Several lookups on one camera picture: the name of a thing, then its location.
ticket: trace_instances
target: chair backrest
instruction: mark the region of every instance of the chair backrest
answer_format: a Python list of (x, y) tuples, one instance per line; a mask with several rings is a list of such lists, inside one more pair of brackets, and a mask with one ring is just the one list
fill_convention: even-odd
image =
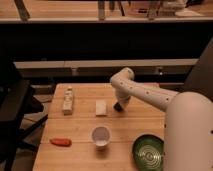
[(213, 38), (189, 73), (181, 92), (193, 91), (213, 101)]
[(0, 105), (8, 89), (20, 79), (22, 79), (21, 74), (13, 61), (4, 53), (4, 48), (0, 46)]

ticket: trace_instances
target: small bottle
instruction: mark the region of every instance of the small bottle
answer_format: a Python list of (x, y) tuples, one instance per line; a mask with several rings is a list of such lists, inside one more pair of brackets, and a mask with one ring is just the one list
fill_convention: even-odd
[(73, 108), (73, 89), (71, 86), (69, 86), (65, 92), (64, 95), (64, 102), (62, 106), (62, 111), (64, 115), (70, 115), (72, 114), (72, 108)]

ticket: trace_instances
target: wooden table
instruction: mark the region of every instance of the wooden table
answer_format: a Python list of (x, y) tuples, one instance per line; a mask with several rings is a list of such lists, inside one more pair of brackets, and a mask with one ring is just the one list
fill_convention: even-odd
[[(61, 111), (64, 92), (71, 85), (74, 91), (73, 114)], [(134, 140), (143, 134), (163, 139), (164, 113), (132, 97), (122, 113), (113, 109), (116, 102), (110, 84), (58, 84), (49, 109), (34, 171), (124, 171), (137, 170), (132, 159)], [(107, 116), (95, 116), (96, 100), (105, 100)], [(96, 126), (110, 129), (111, 142), (104, 151), (97, 151), (91, 140)], [(70, 138), (70, 147), (50, 144), (50, 138)]]

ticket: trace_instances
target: floor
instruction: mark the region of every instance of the floor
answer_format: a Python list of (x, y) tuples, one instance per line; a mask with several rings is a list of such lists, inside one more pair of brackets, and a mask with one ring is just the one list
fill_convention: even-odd
[[(22, 123), (23, 128), (28, 127), (33, 122), (44, 116), (44, 114), (48, 113), (49, 105), (52, 100), (52, 95), (36, 95), (36, 98), (43, 103), (44, 112), (38, 114), (29, 114), (28, 116), (26, 116)], [(26, 138), (26, 141), (38, 146), (41, 139), (43, 128), (44, 125), (39, 127), (28, 138)], [(33, 168), (35, 157), (36, 157), (35, 152), (23, 149), (18, 150), (16, 152), (16, 159), (13, 164), (12, 171), (31, 171)], [(0, 171), (3, 170), (4, 170), (4, 163), (0, 165)]]

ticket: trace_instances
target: white block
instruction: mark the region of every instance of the white block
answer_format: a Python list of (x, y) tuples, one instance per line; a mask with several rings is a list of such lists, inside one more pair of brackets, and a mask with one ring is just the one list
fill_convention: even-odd
[(96, 100), (96, 116), (106, 116), (106, 101)]

